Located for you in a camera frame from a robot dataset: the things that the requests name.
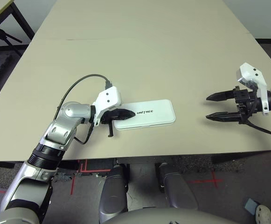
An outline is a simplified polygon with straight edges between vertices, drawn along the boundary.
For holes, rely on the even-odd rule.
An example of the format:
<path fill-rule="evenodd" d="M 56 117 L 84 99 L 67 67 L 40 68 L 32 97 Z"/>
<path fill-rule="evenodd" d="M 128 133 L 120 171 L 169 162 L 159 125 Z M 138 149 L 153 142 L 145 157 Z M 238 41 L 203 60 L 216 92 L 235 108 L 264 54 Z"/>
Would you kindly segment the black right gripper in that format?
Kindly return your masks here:
<path fill-rule="evenodd" d="M 257 85 L 251 86 L 252 92 L 247 89 L 241 90 L 236 86 L 233 90 L 222 91 L 211 94 L 206 97 L 208 101 L 225 101 L 235 99 L 238 112 L 215 112 L 206 115 L 206 118 L 212 121 L 219 122 L 239 122 L 239 124 L 247 124 L 249 117 L 255 113 L 257 109 Z"/>

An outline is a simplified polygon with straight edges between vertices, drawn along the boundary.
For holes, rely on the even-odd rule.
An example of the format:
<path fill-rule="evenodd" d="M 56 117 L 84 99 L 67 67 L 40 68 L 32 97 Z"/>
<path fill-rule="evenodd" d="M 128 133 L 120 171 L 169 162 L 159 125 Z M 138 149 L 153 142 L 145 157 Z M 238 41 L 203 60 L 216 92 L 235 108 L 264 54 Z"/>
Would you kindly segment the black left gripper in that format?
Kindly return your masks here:
<path fill-rule="evenodd" d="M 115 109 L 114 112 L 107 111 L 102 116 L 102 124 L 108 125 L 109 127 L 109 135 L 108 137 L 113 137 L 113 120 L 125 120 L 134 117 L 135 114 L 133 111 L 127 109 Z"/>

